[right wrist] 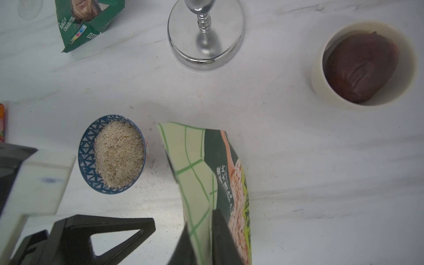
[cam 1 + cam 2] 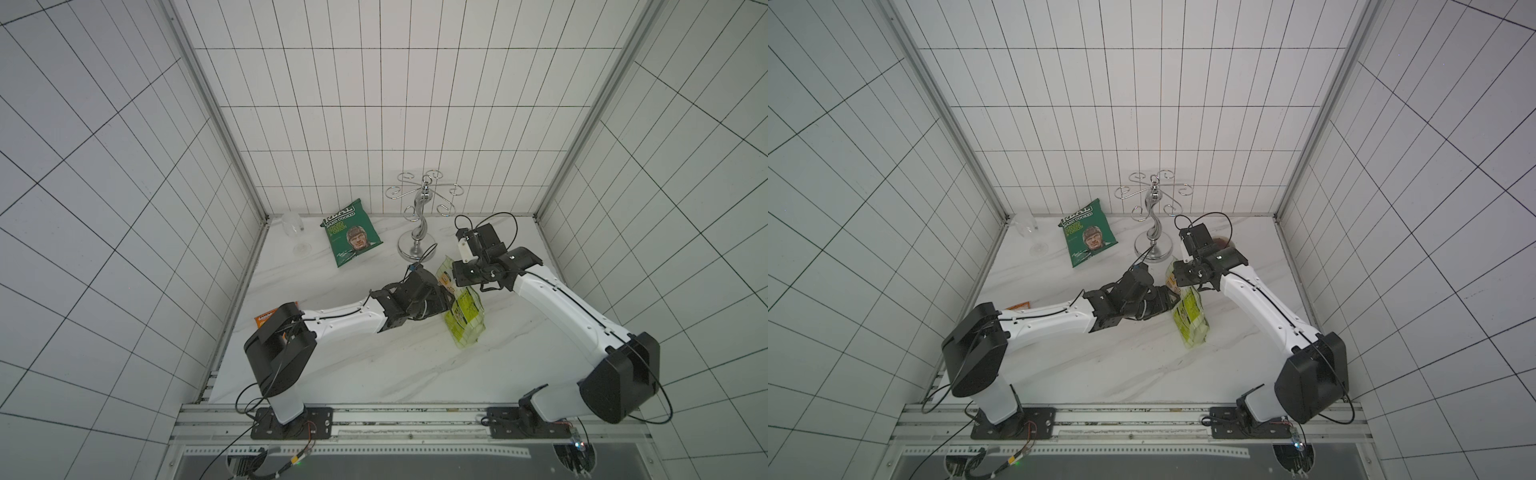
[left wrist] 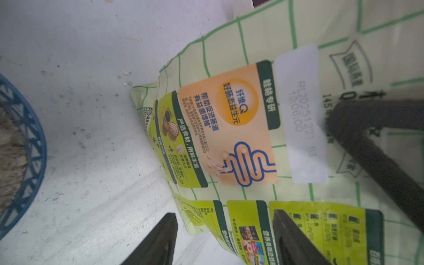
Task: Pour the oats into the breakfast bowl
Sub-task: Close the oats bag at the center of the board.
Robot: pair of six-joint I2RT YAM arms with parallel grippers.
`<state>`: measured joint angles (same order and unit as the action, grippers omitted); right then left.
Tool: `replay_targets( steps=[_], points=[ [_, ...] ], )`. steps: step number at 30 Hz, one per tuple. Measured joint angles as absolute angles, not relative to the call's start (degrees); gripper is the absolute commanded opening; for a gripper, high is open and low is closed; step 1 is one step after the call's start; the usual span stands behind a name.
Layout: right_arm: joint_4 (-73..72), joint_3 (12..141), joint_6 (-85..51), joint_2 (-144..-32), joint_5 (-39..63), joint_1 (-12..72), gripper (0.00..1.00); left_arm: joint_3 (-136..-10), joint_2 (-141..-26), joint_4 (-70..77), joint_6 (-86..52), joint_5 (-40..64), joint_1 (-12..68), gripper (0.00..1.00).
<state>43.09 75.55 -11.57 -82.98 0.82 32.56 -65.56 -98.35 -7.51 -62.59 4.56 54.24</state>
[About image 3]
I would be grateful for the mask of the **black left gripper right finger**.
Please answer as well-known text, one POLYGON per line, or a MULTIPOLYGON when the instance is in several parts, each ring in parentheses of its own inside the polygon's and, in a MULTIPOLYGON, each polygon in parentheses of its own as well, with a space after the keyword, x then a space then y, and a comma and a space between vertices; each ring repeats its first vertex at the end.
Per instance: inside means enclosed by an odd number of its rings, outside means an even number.
POLYGON ((274 211, 273 231, 280 264, 331 265, 285 211, 274 211))

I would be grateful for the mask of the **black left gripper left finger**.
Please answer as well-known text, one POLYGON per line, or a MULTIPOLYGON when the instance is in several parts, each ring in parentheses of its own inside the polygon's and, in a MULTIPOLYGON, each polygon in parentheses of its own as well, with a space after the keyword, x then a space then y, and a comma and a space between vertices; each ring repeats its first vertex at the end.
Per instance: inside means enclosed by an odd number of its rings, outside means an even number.
POLYGON ((167 213, 122 265, 172 265, 178 233, 175 213, 167 213))

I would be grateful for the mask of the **green oats bag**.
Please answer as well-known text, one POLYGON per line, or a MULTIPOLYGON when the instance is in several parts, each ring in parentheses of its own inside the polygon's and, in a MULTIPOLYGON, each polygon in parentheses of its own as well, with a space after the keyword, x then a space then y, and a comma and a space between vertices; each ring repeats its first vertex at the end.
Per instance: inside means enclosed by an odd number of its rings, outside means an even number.
POLYGON ((279 209, 332 265, 423 264, 423 1, 269 1, 130 94, 190 234, 280 265, 279 209))

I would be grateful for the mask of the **blue patterned breakfast bowl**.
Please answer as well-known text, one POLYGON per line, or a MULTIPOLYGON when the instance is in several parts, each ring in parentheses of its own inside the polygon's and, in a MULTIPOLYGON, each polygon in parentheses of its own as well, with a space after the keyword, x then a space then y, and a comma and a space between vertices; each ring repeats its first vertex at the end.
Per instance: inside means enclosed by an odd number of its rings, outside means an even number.
POLYGON ((1 237, 19 222, 46 171, 43 127, 25 97, 1 76, 1 237))

